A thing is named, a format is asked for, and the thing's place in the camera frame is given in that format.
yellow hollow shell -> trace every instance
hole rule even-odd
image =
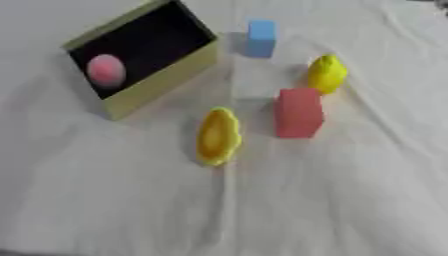
[[[321,94],[332,93],[341,86],[347,74],[347,68],[336,55],[324,55],[308,69],[308,86],[316,88]]]
[[[230,109],[213,108],[199,130],[196,151],[199,160],[218,166],[229,161],[241,145],[239,121]]]

pink cube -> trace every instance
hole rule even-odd
[[[280,138],[312,138],[324,122],[319,91],[282,89],[275,102],[275,122]]]

open box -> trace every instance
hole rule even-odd
[[[97,55],[117,56],[126,80],[114,90],[89,80],[110,118],[120,119],[211,66],[217,38],[178,0],[154,0],[64,45],[79,69]]]

pink ball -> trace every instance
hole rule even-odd
[[[90,80],[102,88],[114,89],[119,87],[126,78],[123,63],[109,54],[98,55],[87,65]]]

toy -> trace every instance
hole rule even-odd
[[[276,134],[280,138],[312,138],[324,121],[319,91],[282,89],[275,102]]]
[[[252,20],[246,42],[246,55],[254,58],[270,58],[276,44],[275,23],[269,20]]]
[[[117,57],[102,54],[89,62],[87,74],[96,85],[105,89],[114,89],[123,83],[126,78],[126,69]]]
[[[316,88],[321,94],[332,93],[341,86],[347,74],[347,68],[336,55],[324,55],[308,69],[308,86]]]
[[[239,121],[230,109],[213,108],[204,119],[197,136],[197,157],[218,166],[227,162],[241,145]]]
[[[217,37],[179,0],[152,0],[93,29],[64,48],[85,76],[88,63],[104,53],[126,70],[120,86],[90,87],[112,120],[167,93],[217,59]]]

